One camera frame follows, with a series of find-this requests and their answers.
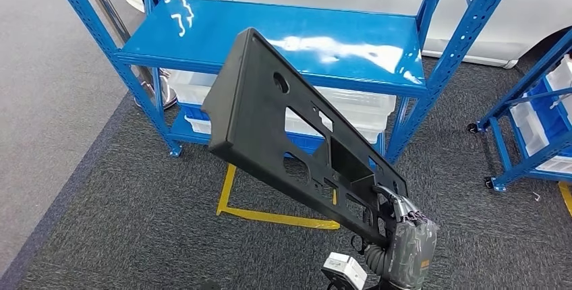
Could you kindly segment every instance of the blue shelving unit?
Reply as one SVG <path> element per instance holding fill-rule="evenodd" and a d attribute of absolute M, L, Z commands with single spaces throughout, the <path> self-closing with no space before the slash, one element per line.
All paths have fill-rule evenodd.
<path fill-rule="evenodd" d="M 382 136 L 376 144 L 396 161 L 501 0 L 466 0 L 467 9 L 428 78 L 420 51 L 439 0 L 423 0 L 410 16 L 237 1 L 144 0 L 146 19 L 122 47 L 113 42 L 89 0 L 68 1 L 173 156 L 181 152 L 180 142 L 206 144 L 209 136 L 193 132 L 183 111 L 168 127 L 163 109 L 148 99 L 130 66 L 151 67 L 158 91 L 159 67 L 217 74 L 237 34 L 255 27 L 316 86 L 401 96 L 387 149 Z M 116 20 L 111 4 L 101 5 L 108 19 Z M 388 48 L 402 53 L 391 56 Z M 411 100 L 414 107 L 408 113 Z"/>
<path fill-rule="evenodd" d="M 560 95 L 572 93 L 572 88 L 553 91 L 546 75 L 565 54 L 572 51 L 572 30 L 569 30 L 549 52 L 505 95 L 481 120 L 469 125 L 471 132 L 492 130 L 504 172 L 498 177 L 489 177 L 486 186 L 496 191 L 506 191 L 507 186 L 519 177 L 535 177 L 556 181 L 572 181 L 572 174 L 541 171 L 537 167 L 556 155 L 572 157 L 572 125 L 568 112 L 561 103 L 550 106 Z M 549 144 L 529 156 L 526 145 L 510 108 L 519 103 L 530 102 L 536 112 Z M 515 134 L 521 160 L 513 165 L 498 125 L 501 117 L 507 116 Z"/>

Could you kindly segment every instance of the round hole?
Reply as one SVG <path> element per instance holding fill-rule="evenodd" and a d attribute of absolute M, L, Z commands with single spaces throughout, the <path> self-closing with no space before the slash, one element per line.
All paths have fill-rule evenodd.
<path fill-rule="evenodd" d="M 274 72 L 274 84 L 276 84 L 276 87 L 278 87 L 282 93 L 288 93 L 290 90 L 290 87 L 288 87 L 288 82 L 286 82 L 282 74 L 278 72 Z"/>

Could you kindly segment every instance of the dark gray carpet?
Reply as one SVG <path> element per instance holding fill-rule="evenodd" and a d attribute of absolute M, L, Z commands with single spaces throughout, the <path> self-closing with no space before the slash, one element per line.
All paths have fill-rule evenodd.
<path fill-rule="evenodd" d="M 494 142 L 465 132 L 519 78 L 516 69 L 463 64 L 397 165 L 413 201 L 440 225 L 426 289 L 572 287 L 572 219 L 556 184 L 485 189 L 482 178 L 501 168 Z M 215 216 L 226 164 L 205 146 L 169 157 L 129 101 L 109 146 L 69 191 L 67 211 L 21 264 L 19 288 L 197 289 L 212 280 L 224 289 L 325 289 L 320 266 L 329 252 L 362 261 L 344 229 Z M 318 216 L 243 172 L 229 204 Z"/>

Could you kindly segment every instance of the gray carpet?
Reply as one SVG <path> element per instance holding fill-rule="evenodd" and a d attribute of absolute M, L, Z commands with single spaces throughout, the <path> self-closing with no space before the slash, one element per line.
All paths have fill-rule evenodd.
<path fill-rule="evenodd" d="M 144 16 L 112 2 L 137 28 Z M 2 275 L 127 88 L 67 0 L 0 0 L 0 74 Z"/>
<path fill-rule="evenodd" d="M 398 162 L 413 201 L 440 225 L 426 289 L 572 287 L 572 219 L 556 184 L 522 179 L 505 193 L 487 190 L 482 178 L 501 169 L 494 142 L 465 132 L 520 75 L 463 64 Z M 363 263 L 344 229 L 215 216 L 226 164 L 197 145 L 169 157 L 129 98 L 117 113 L 85 179 L 64 188 L 60 214 L 48 214 L 0 285 L 197 289 L 212 280 L 223 289 L 325 289 L 319 268 L 329 252 Z M 509 134 L 507 144 L 516 156 Z M 229 204 L 316 216 L 244 172 Z"/>

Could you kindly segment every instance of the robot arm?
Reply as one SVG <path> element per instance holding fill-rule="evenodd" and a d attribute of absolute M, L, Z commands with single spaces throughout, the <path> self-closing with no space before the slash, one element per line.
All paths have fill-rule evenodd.
<path fill-rule="evenodd" d="M 362 238 L 358 253 L 380 277 L 380 283 L 370 290 L 421 289 L 433 258 L 438 227 L 407 197 L 383 186 L 373 189 L 386 200 L 381 206 L 390 242 L 384 248 Z M 363 289 L 366 274 L 353 258 L 332 253 L 322 271 L 331 281 L 328 290 Z"/>
<path fill-rule="evenodd" d="M 287 107 L 324 136 L 313 154 L 286 136 Z M 255 29 L 237 36 L 202 110 L 212 123 L 208 147 L 213 154 L 359 235 L 361 254 L 382 280 L 401 289 L 421 287 L 436 225 L 407 199 L 404 178 Z M 321 114 L 333 129 L 322 123 Z M 287 174 L 285 153 L 306 165 L 308 183 Z M 324 187 L 336 190 L 336 203 L 324 196 Z M 363 219 L 348 209 L 349 201 L 365 208 Z M 350 263 L 346 260 L 345 267 L 355 268 L 353 276 L 359 276 L 359 264 Z M 326 275 L 333 282 L 342 280 L 337 273 Z M 331 287 L 361 290 L 363 284 Z"/>

